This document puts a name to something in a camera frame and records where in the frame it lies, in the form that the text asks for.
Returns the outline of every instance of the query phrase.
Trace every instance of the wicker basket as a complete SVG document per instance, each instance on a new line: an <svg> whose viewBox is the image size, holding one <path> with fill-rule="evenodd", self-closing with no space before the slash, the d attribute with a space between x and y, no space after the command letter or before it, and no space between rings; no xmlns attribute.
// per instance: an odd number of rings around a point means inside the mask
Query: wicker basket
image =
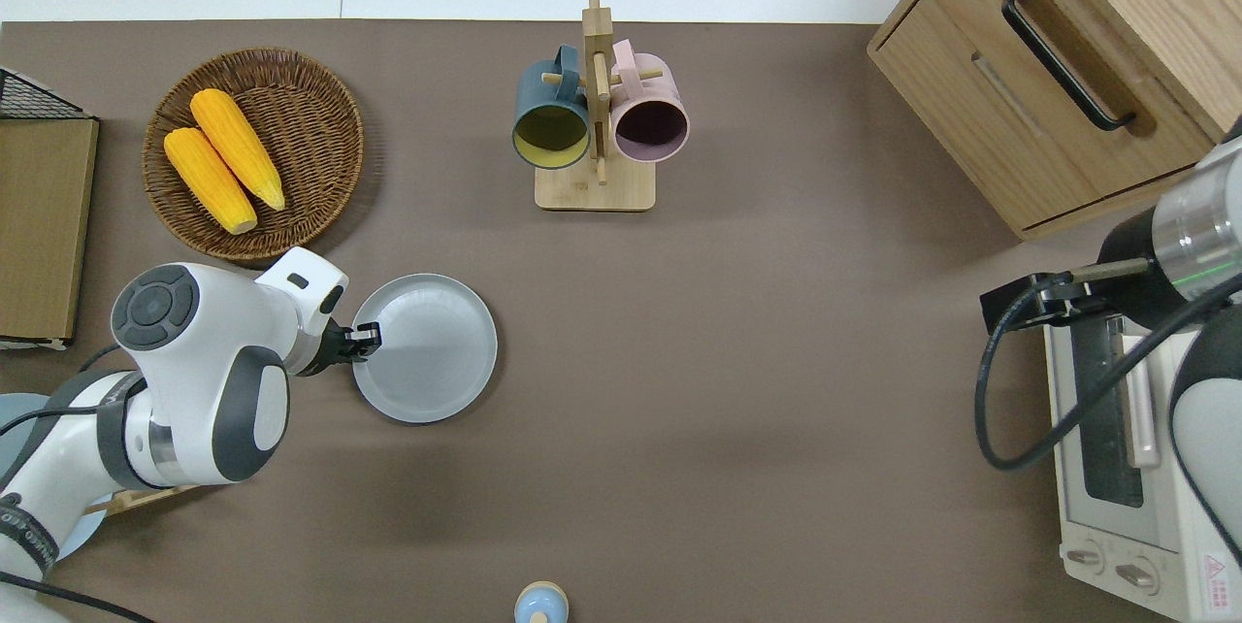
<svg viewBox="0 0 1242 623"><path fill-rule="evenodd" d="M164 154L164 135L194 127L190 97L214 87L241 107L281 175L287 206L251 197L258 225L230 235L207 215ZM160 101L143 143L143 185L164 225L186 246L220 259L270 261L332 225L363 168L363 119L349 89L327 67L288 48L245 48L186 74Z"/></svg>

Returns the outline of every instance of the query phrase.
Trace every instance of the mug rack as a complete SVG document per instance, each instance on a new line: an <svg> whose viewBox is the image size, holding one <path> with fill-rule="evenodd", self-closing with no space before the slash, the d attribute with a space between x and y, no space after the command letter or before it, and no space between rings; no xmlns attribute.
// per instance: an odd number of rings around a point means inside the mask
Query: mug rack
<svg viewBox="0 0 1242 623"><path fill-rule="evenodd" d="M535 204L545 211L651 211L656 206L656 165L636 163L616 154L609 104L614 84L609 74L616 62L612 52L612 10L600 0L587 0L582 10L582 77L590 119L590 159L579 159L563 169L535 169ZM661 71L640 78L657 78ZM559 83L560 74L545 73L543 81Z"/></svg>

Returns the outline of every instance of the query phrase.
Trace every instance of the brown table surface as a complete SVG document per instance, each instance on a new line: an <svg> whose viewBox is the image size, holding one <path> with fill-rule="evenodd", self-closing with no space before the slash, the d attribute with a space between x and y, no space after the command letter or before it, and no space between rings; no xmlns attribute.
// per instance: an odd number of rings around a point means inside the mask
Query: brown table surface
<svg viewBox="0 0 1242 623"><path fill-rule="evenodd" d="M578 623L1160 619L1062 571L1049 460L995 473L971 428L980 292L1094 259L1120 216L1020 243L867 60L874 27L730 24L617 24L672 66L688 145L646 215L540 211L515 81L579 29L4 25L0 62L103 119L77 344L4 352L4 392L109 344L143 269L211 262L155 217L143 133L181 76L257 45L325 63L365 118L358 194L310 246L351 278L338 320L431 271L501 339L440 424L386 419L347 367L293 381L263 472L109 518L51 581L170 623L501 622L544 578ZM1045 379L1038 333L1007 341L1002 447L1046 427Z"/></svg>

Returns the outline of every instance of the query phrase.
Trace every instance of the blue mug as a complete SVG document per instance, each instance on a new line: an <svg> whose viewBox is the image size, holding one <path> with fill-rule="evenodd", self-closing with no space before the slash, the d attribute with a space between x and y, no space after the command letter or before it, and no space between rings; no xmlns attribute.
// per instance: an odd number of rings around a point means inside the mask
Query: blue mug
<svg viewBox="0 0 1242 623"><path fill-rule="evenodd" d="M560 82L545 82L545 73ZM555 60L542 60L518 81L513 149L540 169L563 169L586 154L591 137L586 89L579 84L578 48L563 45Z"/></svg>

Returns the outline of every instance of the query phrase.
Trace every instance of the corn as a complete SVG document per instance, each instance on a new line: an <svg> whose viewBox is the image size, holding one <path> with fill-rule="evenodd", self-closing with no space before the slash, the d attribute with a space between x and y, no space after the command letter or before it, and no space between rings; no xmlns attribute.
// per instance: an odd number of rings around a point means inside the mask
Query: corn
<svg viewBox="0 0 1242 623"><path fill-rule="evenodd" d="M255 207L202 132L178 128L164 135L164 154L168 154L169 163L176 168L185 185L190 186L190 194L224 230L240 235L258 225Z"/></svg>
<svg viewBox="0 0 1242 623"><path fill-rule="evenodd" d="M284 211L281 176L237 102L220 89L200 89L190 98L190 112L250 194L274 211Z"/></svg>

